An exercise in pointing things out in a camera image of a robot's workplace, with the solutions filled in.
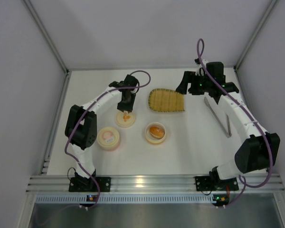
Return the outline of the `metal tongs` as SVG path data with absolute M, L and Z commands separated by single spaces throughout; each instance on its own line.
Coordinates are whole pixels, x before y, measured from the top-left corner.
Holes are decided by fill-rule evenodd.
M 230 138 L 232 136 L 232 133 L 228 115 L 216 104 L 213 98 L 206 95 L 204 96 L 203 100 L 204 104 L 212 113 L 214 119 L 218 123 L 224 135 L 227 138 Z

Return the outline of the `cream lid orange handle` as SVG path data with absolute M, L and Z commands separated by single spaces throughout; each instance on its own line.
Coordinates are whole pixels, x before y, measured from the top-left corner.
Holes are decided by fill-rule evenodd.
M 129 128 L 135 123 L 135 115 L 133 113 L 118 111 L 115 116 L 115 122 L 119 127 Z

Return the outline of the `cream lid pink handle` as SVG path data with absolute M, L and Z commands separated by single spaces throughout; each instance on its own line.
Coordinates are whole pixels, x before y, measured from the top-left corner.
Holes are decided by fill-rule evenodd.
M 105 127 L 98 132 L 97 142 L 102 147 L 114 147 L 120 142 L 120 134 L 113 127 Z

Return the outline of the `orange lunch box bowl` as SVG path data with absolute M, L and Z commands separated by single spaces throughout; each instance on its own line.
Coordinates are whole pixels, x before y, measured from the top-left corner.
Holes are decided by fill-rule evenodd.
M 152 126 L 158 126 L 158 127 L 162 128 L 165 131 L 164 137 L 161 139 L 157 139 L 157 138 L 152 137 L 149 133 L 149 128 Z M 153 144 L 153 145 L 159 145 L 165 141 L 166 136 L 167 136 L 167 131 L 166 131 L 166 128 L 163 124 L 161 124 L 159 122 L 152 122 L 146 126 L 146 128 L 144 130 L 144 135 L 145 135 L 145 139 L 148 141 L 148 143 Z

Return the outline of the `sesame bun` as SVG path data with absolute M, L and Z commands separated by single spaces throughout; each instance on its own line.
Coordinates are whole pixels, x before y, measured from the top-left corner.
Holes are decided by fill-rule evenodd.
M 165 131 L 158 127 L 158 126 L 152 126 L 149 128 L 149 133 L 152 137 L 157 138 L 157 139 L 161 139 L 164 137 L 165 135 Z

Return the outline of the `pink lunch box bowl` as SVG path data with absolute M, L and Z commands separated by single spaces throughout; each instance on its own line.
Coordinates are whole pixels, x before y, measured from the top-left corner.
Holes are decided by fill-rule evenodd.
M 99 146 L 106 151 L 113 151 L 120 145 L 120 138 L 111 137 L 108 139 L 97 139 Z

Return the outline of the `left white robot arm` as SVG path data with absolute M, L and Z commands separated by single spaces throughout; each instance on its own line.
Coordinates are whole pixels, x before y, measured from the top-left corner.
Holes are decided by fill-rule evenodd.
M 112 105 L 117 105 L 117 110 L 122 113 L 122 121 L 129 121 L 139 88 L 138 79 L 127 75 L 123 81 L 110 83 L 91 102 L 82 106 L 75 104 L 70 108 L 65 128 L 67 143 L 64 153 L 76 161 L 77 176 L 84 181 L 95 180 L 91 147 L 97 138 L 97 118 Z

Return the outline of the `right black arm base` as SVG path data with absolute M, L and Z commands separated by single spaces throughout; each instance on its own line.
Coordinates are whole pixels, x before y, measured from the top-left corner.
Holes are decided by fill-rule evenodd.
M 197 191 L 237 191 L 239 190 L 236 178 L 221 180 L 218 175 L 217 167 L 214 167 L 208 175 L 195 176 Z

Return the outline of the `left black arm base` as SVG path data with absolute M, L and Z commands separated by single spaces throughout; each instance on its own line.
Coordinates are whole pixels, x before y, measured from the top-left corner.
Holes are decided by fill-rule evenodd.
M 100 192 L 110 192 L 111 178 L 96 176 L 95 180 Z M 98 192 L 95 182 L 91 178 L 85 178 L 78 174 L 70 179 L 69 192 Z

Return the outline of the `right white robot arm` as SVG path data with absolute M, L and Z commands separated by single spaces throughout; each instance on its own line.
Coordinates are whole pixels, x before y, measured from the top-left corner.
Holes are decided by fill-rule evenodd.
M 276 133 L 269 133 L 252 115 L 235 83 L 226 81 L 223 63 L 204 63 L 196 71 L 185 71 L 176 92 L 182 95 L 208 95 L 239 135 L 242 144 L 234 157 L 210 171 L 215 182 L 262 169 L 272 172 L 280 137 Z

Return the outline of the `bamboo woven tray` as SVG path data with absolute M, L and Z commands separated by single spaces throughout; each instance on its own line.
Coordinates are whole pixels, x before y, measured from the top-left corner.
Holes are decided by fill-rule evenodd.
M 184 95 L 174 90 L 156 88 L 149 93 L 148 106 L 160 113 L 184 112 Z

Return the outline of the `aluminium mounting rail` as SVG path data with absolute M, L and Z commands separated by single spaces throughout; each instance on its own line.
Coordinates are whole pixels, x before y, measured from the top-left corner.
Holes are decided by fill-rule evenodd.
M 246 175 L 248 184 L 258 185 L 266 177 L 265 174 Z M 197 194 L 193 175 L 112 175 L 110 192 L 121 194 Z M 26 193 L 68 193 L 67 176 L 40 175 L 29 179 Z M 253 189 L 246 187 L 244 193 L 276 193 L 285 192 L 279 174 L 273 174 L 263 187 Z

